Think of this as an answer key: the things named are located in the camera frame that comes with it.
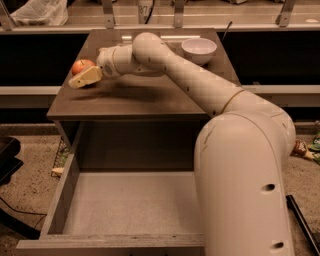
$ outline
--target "table top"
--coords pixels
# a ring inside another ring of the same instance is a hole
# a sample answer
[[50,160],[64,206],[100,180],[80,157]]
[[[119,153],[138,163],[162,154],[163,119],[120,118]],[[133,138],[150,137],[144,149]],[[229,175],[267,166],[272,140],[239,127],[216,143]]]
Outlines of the table top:
[[[211,72],[239,84],[227,54],[214,29],[101,29],[88,35],[77,59],[96,61],[99,48],[126,45],[141,32],[156,33],[177,54],[181,43],[191,36],[208,38],[217,44],[214,57],[205,67]],[[139,77],[124,75],[103,79],[95,84],[72,89],[68,85],[71,72],[65,79],[48,112],[50,120],[176,120],[207,119],[207,114],[166,75]]]

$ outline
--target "bowl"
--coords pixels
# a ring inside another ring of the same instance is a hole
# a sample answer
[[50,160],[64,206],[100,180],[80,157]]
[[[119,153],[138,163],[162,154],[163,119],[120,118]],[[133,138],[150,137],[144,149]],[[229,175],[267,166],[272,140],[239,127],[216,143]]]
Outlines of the bowl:
[[208,63],[217,49],[217,45],[206,38],[187,39],[182,42],[181,47],[185,59],[199,66]]

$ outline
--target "red apple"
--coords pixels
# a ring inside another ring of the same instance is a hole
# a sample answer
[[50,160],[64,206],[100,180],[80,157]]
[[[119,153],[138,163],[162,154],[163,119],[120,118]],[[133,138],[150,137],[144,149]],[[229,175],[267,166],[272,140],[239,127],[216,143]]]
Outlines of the red apple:
[[72,75],[75,76],[76,74],[79,74],[84,68],[95,66],[95,65],[96,64],[91,60],[87,60],[87,59],[77,60],[75,63],[73,63],[71,67]]

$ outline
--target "drawer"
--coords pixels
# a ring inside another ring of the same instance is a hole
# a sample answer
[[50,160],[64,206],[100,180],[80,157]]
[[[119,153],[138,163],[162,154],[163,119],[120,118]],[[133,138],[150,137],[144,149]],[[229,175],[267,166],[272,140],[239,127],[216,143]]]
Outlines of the drawer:
[[202,255],[197,121],[81,122],[39,240],[24,255]]

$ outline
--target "wire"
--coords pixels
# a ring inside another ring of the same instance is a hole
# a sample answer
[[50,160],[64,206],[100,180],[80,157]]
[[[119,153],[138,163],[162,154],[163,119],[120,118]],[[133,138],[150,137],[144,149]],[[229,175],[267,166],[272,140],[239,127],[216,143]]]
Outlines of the wire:
[[38,224],[46,217],[47,215],[43,215],[40,220],[36,223],[36,225],[34,225],[34,229],[38,226]]
[[152,6],[150,7],[150,12],[149,12],[148,18],[146,19],[144,24],[148,24],[149,23],[149,20],[151,19],[151,16],[152,16],[152,13],[153,13],[154,5],[155,5],[155,0],[152,0]]
[[12,211],[14,211],[14,212],[23,213],[23,214],[30,214],[30,215],[43,215],[43,216],[47,216],[46,213],[25,212],[25,211],[16,210],[16,209],[14,209],[13,207],[11,207],[1,196],[0,196],[0,200],[1,200],[6,206],[8,206]]
[[225,39],[225,37],[226,37],[226,35],[227,35],[227,33],[228,33],[229,28],[231,27],[231,25],[232,25],[232,21],[229,22],[229,24],[228,24],[228,26],[227,26],[227,28],[226,28],[226,31],[225,31],[224,34],[223,34],[223,37],[222,37],[222,39],[221,39],[221,42],[224,41],[224,39]]

